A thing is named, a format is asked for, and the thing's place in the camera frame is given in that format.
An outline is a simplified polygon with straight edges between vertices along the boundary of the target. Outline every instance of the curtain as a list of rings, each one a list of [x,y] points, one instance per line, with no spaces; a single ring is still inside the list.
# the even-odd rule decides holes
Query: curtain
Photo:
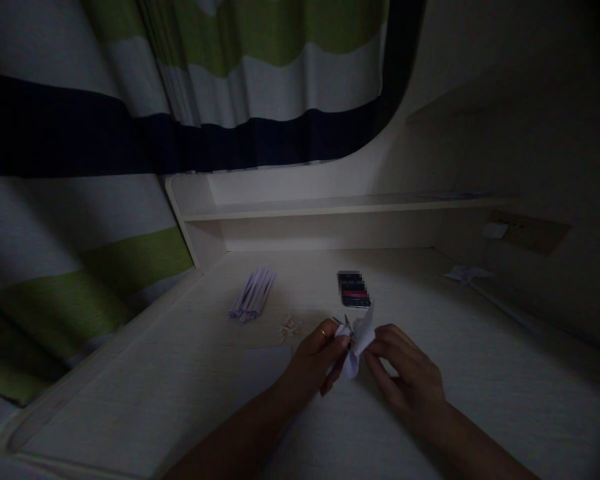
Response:
[[[26,404],[193,268],[160,175],[372,140],[423,4],[0,1],[0,395]]]

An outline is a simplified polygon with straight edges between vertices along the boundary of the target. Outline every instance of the white desk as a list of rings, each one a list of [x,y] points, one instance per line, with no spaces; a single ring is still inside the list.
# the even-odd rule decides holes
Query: white desk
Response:
[[[248,273],[260,266],[278,272],[264,314],[243,327],[225,320]],[[452,266],[432,249],[228,253],[30,406],[11,425],[21,423],[9,450],[71,478],[150,477],[170,451],[184,448],[175,447],[183,438],[200,440],[232,412],[244,350],[277,345],[287,313],[304,321],[306,334],[342,312],[336,272],[358,269],[377,302],[376,324],[408,332],[440,366],[454,405],[540,476],[595,476],[600,389],[476,292],[443,278]],[[438,473],[363,369],[312,403],[265,477]]]

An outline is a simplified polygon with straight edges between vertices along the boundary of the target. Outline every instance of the electrical socket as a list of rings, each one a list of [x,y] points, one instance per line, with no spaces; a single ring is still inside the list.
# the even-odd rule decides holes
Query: electrical socket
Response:
[[[505,223],[502,241],[548,257],[571,229],[570,225],[493,210],[488,222]]]

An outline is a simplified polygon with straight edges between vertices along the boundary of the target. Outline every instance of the smartphone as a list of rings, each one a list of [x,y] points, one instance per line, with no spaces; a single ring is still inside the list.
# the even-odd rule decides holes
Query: smartphone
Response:
[[[367,292],[365,281],[358,271],[339,271],[338,288],[342,304],[349,308],[369,308],[371,298]]]

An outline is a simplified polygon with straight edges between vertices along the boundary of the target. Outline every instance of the hand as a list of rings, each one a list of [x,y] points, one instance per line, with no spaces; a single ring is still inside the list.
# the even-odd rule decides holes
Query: hand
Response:
[[[318,390],[322,396],[326,395],[338,380],[349,337],[343,335],[334,339],[336,330],[336,322],[324,320],[300,342],[289,366],[272,387],[277,401],[290,407],[292,415],[304,409]]]
[[[407,428],[431,441],[445,434],[453,408],[445,399],[440,370],[413,340],[395,325],[383,325],[364,356],[380,392]],[[399,377],[389,376],[380,357]]]

